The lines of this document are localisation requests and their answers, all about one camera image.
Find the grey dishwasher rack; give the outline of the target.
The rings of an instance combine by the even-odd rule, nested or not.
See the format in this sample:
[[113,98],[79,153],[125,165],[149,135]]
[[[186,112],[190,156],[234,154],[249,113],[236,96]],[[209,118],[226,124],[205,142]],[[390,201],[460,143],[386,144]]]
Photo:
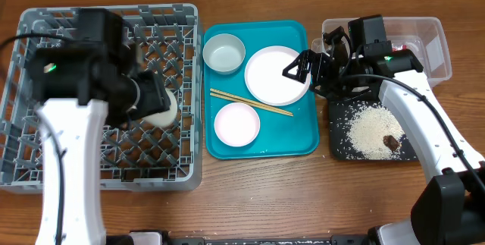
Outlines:
[[[199,12],[189,3],[117,5],[130,23],[126,41],[137,41],[143,67],[160,75],[177,101],[177,115],[165,128],[144,120],[129,130],[106,126],[100,150],[104,190],[193,190],[202,180],[201,91],[203,38]],[[29,8],[20,16],[18,41],[3,76],[1,100],[1,187],[13,193],[42,191],[42,139],[25,67],[39,48],[59,47],[74,35],[76,8]]]

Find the grey bowl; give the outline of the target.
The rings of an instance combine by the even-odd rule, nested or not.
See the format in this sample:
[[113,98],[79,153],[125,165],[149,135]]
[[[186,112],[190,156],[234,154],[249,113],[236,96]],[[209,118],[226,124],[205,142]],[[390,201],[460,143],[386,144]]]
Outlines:
[[221,33],[211,37],[202,51],[205,64],[218,74],[232,74],[242,65],[246,47],[237,37]]

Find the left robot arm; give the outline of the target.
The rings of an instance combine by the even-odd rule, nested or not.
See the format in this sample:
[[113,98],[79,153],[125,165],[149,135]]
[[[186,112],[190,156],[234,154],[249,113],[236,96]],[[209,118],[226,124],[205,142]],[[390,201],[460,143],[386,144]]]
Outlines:
[[104,8],[83,8],[75,34],[38,49],[27,66],[42,135],[42,220],[38,244],[162,244],[156,230],[109,236],[102,220],[103,127],[143,119],[170,125],[177,101],[159,74],[143,71],[127,22]]

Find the brown food scrap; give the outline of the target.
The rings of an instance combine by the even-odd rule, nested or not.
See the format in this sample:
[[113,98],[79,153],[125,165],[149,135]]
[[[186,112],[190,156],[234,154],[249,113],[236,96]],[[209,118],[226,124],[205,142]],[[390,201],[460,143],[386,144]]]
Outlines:
[[383,137],[383,144],[390,149],[392,152],[396,152],[400,147],[400,142],[392,135],[387,135]]

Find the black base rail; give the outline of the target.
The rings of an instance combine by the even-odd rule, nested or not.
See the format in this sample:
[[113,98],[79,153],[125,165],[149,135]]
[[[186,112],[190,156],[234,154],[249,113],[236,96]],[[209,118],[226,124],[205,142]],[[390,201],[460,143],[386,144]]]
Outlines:
[[170,237],[167,231],[131,231],[106,237],[106,245],[371,245],[377,244],[366,234],[333,235],[318,238],[215,239],[207,237]]

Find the black waste tray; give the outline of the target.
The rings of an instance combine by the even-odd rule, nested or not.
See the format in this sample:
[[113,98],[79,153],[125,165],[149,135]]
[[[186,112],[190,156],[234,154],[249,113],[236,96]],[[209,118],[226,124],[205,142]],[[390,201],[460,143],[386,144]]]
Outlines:
[[350,143],[346,142],[346,120],[350,116],[350,108],[355,107],[357,102],[369,102],[371,104],[379,103],[379,101],[347,101],[347,102],[329,102],[328,103],[328,119],[330,132],[330,149],[331,153],[339,160],[368,160],[368,161],[399,161],[399,162],[413,162],[418,159],[413,150],[407,136],[402,140],[402,146],[399,157],[391,160],[370,160],[363,159],[361,156],[351,157],[355,151],[350,149]]

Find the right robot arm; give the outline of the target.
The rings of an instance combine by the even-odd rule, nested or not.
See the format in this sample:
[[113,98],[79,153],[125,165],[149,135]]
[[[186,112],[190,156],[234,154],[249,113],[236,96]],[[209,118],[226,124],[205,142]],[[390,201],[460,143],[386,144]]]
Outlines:
[[301,52],[283,69],[330,101],[371,93],[414,149],[427,186],[406,220],[371,228],[364,244],[476,244],[484,240],[484,158],[433,94],[415,54],[394,50],[380,15],[324,33],[330,51]]

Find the pile of white rice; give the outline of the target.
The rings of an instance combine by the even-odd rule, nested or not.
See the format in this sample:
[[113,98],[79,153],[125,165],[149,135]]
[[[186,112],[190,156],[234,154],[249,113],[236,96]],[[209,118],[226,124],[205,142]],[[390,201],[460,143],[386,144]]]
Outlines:
[[[400,154],[405,133],[389,109],[379,103],[357,102],[350,108],[346,118],[346,142],[355,151],[351,157],[361,156],[370,160],[397,159]],[[396,152],[383,144],[383,137],[392,135],[400,142]]]

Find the wooden chopstick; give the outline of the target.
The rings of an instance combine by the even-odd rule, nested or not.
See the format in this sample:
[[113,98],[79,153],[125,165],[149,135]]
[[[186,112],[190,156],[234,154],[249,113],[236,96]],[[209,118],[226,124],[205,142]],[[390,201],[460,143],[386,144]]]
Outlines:
[[210,89],[210,96],[213,96],[213,97],[216,97],[216,98],[219,98],[219,99],[225,99],[225,100],[231,101],[231,102],[241,102],[241,103],[249,105],[253,108],[260,108],[260,109],[263,109],[265,111],[274,112],[274,113],[277,113],[277,114],[280,114],[280,115],[286,115],[286,116],[290,116],[290,117],[293,116],[292,112],[288,112],[288,111],[283,110],[281,108],[276,108],[276,107],[273,107],[273,106],[270,106],[270,105],[266,105],[262,102],[257,102],[257,101],[251,100],[251,99],[243,98],[241,96],[236,96],[236,95],[233,95],[231,93],[225,93],[223,91],[212,89],[212,88]]
[[277,114],[280,114],[280,115],[286,115],[286,116],[290,116],[290,117],[294,116],[292,112],[288,112],[288,111],[285,111],[285,110],[279,109],[279,108],[274,108],[274,107],[271,107],[269,105],[260,104],[258,102],[254,102],[252,100],[247,101],[247,100],[243,100],[241,98],[238,99],[238,98],[230,97],[230,96],[227,96],[227,95],[222,95],[222,94],[219,94],[219,93],[210,93],[210,96],[216,97],[216,98],[219,98],[219,99],[225,99],[225,100],[228,100],[228,101],[231,101],[231,102],[241,102],[241,103],[244,103],[246,105],[250,105],[251,107],[263,109],[263,110],[269,111],[269,112],[274,112],[274,113],[277,113]]

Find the upper wooden chopstick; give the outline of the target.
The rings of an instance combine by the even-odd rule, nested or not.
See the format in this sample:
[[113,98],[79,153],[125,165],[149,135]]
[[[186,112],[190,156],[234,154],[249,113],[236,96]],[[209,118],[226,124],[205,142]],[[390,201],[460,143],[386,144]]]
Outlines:
[[276,108],[276,107],[273,107],[273,106],[270,106],[270,105],[266,105],[262,102],[257,102],[257,101],[251,100],[251,99],[243,98],[241,96],[236,96],[236,95],[233,95],[231,93],[225,93],[223,91],[212,89],[212,88],[210,89],[210,96],[213,96],[213,97],[216,97],[216,98],[219,98],[219,99],[225,99],[225,100],[231,101],[231,102],[241,102],[241,103],[249,105],[253,108],[260,108],[260,109],[263,109],[265,111],[274,112],[274,113],[277,113],[277,114],[280,114],[280,115],[286,115],[286,116],[290,116],[290,117],[293,116],[292,112],[288,112],[288,111],[283,110],[281,108]]

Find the lower wooden chopstick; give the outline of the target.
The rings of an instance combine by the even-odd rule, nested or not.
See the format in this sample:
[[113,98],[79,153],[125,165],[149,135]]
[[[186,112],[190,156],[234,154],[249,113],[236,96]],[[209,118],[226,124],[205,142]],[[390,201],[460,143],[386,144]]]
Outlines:
[[251,107],[263,109],[263,110],[269,111],[269,112],[274,112],[274,113],[277,113],[277,114],[280,114],[280,115],[286,115],[286,116],[290,116],[290,117],[294,116],[292,112],[288,112],[288,111],[285,111],[285,110],[279,109],[279,108],[274,108],[274,107],[271,107],[269,105],[260,104],[258,102],[254,102],[252,100],[247,101],[247,100],[243,100],[241,98],[238,99],[238,98],[230,97],[230,96],[227,96],[227,95],[222,95],[222,94],[219,94],[219,93],[210,93],[210,96],[216,97],[216,98],[219,98],[219,99],[225,99],[225,100],[228,100],[228,101],[231,101],[231,102],[241,102],[241,103],[244,103],[246,105],[250,105]]

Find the pink bowl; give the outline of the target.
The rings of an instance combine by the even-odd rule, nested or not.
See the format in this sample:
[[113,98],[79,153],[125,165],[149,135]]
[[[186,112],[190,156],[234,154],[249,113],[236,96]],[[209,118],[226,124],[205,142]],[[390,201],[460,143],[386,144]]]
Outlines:
[[225,105],[215,116],[214,131],[227,146],[243,147],[252,143],[261,128],[253,107],[241,102]]

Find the clear plastic bin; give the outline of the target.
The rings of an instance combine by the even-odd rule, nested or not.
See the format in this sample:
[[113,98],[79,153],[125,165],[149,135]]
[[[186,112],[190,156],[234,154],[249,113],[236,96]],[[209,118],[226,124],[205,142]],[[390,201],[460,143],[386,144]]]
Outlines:
[[[372,15],[355,19],[328,19],[322,34],[343,28],[352,44],[362,45],[366,56],[377,57],[377,74],[366,74],[379,84],[384,78],[403,78],[407,84],[418,74],[421,81],[433,88],[452,76],[448,42],[443,25],[435,17],[384,17]],[[406,44],[407,49],[392,50],[392,44]],[[315,52],[327,51],[321,47]]]

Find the red snack wrapper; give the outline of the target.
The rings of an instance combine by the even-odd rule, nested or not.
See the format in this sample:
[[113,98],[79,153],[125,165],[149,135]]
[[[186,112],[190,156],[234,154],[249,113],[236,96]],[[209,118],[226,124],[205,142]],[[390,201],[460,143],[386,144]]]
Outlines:
[[405,50],[407,49],[407,45],[406,44],[401,44],[401,45],[398,45],[398,44],[392,44],[392,50],[394,52],[396,51],[401,51],[401,50]]

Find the large white plate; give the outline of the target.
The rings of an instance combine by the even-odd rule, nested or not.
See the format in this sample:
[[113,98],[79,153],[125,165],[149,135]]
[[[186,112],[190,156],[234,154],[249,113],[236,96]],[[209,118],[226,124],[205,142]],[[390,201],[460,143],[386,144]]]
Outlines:
[[268,46],[257,51],[247,62],[245,83],[249,92],[259,101],[272,106],[291,105],[308,91],[311,77],[300,83],[283,76],[299,53],[286,46]]

